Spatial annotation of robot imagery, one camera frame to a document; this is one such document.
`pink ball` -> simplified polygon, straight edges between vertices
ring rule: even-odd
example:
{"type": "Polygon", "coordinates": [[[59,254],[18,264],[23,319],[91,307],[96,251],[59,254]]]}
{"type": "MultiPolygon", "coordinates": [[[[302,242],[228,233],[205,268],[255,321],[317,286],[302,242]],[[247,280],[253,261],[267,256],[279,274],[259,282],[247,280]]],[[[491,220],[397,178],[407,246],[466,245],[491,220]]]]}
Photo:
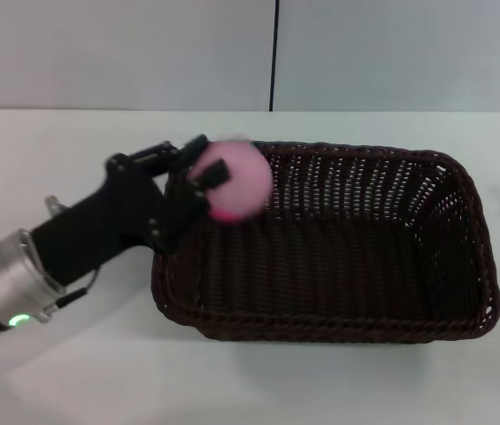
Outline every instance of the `pink ball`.
{"type": "Polygon", "coordinates": [[[201,155],[189,179],[219,159],[224,159],[230,180],[206,191],[209,214],[220,221],[238,221],[259,213],[273,191],[273,177],[267,160],[249,142],[213,142],[201,155]]]}

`green indicator light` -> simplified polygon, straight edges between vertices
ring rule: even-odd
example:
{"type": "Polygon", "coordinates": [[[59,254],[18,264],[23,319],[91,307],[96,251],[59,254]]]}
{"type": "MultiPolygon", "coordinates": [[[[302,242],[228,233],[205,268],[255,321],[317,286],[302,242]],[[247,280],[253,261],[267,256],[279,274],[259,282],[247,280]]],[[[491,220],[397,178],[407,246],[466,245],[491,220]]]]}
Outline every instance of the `green indicator light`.
{"type": "Polygon", "coordinates": [[[8,325],[18,326],[22,321],[28,321],[29,319],[31,319],[29,314],[18,314],[17,316],[13,316],[10,321],[8,321],[8,325]]]}

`woven basket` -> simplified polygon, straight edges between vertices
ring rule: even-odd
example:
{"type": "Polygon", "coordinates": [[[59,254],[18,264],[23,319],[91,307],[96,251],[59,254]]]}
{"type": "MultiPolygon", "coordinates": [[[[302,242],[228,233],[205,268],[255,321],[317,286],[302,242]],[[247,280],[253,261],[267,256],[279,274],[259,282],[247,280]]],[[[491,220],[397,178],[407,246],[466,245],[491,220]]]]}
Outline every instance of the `woven basket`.
{"type": "MultiPolygon", "coordinates": [[[[257,143],[265,213],[203,219],[154,259],[170,320],[218,340],[427,343],[476,338],[500,315],[480,197],[433,151],[257,143]]],[[[184,175],[173,175],[165,194],[184,175]]]]}

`robotic arm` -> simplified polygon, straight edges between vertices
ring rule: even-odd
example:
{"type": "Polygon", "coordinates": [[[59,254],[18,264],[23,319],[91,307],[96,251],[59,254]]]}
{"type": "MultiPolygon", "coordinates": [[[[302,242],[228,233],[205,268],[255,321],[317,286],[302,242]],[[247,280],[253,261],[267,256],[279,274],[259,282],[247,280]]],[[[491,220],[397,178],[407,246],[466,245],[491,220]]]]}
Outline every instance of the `robotic arm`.
{"type": "Polygon", "coordinates": [[[50,209],[58,210],[51,220],[1,240],[0,334],[30,316],[48,321],[88,292],[67,294],[66,286],[128,248],[173,252],[189,224],[207,212],[204,192],[226,182],[229,172],[219,160],[173,198],[164,198],[153,178],[193,166],[208,144],[200,135],[182,150],[164,142],[134,155],[114,155],[96,193],[70,208],[50,201],[50,209]]]}

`cable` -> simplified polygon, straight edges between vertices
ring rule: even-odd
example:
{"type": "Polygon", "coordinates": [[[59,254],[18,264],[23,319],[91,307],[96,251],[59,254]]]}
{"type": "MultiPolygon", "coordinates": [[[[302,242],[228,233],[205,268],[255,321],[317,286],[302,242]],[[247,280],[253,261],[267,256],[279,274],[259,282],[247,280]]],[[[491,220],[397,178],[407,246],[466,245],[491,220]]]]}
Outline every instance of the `cable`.
{"type": "Polygon", "coordinates": [[[279,1],[275,0],[275,18],[273,21],[273,51],[271,56],[271,77],[269,80],[269,112],[273,112],[275,95],[275,64],[277,62],[277,33],[279,32],[279,1]]]}
{"type": "Polygon", "coordinates": [[[87,291],[92,288],[92,285],[96,282],[96,279],[98,279],[98,275],[100,274],[100,267],[97,268],[94,272],[92,272],[92,277],[90,278],[90,282],[87,283],[87,286],[85,287],[87,291]]]}

